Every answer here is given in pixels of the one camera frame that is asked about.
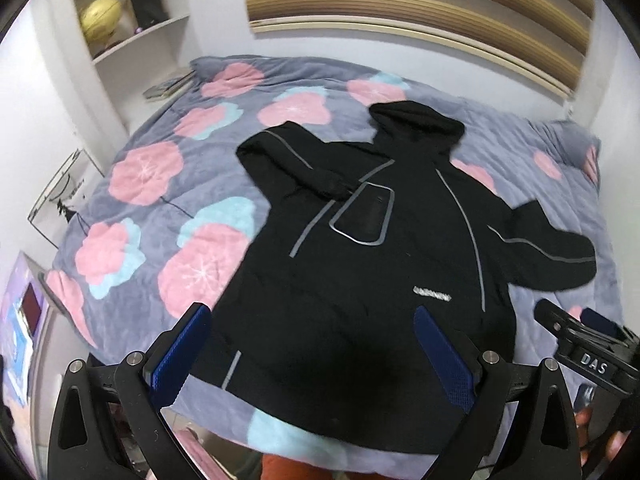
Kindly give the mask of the person's right hand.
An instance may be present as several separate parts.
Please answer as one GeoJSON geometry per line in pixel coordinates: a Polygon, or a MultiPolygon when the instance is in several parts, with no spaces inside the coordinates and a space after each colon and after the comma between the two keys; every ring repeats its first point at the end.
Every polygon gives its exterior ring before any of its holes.
{"type": "MultiPolygon", "coordinates": [[[[590,420],[592,419],[593,408],[587,406],[575,414],[576,429],[578,434],[578,443],[580,447],[580,464],[585,466],[589,458],[590,452],[596,447],[596,444],[602,441],[603,434],[596,436],[590,434],[590,420]]],[[[623,448],[627,438],[630,436],[629,431],[615,431],[608,437],[605,445],[604,459],[611,463],[616,455],[623,448]]]]}

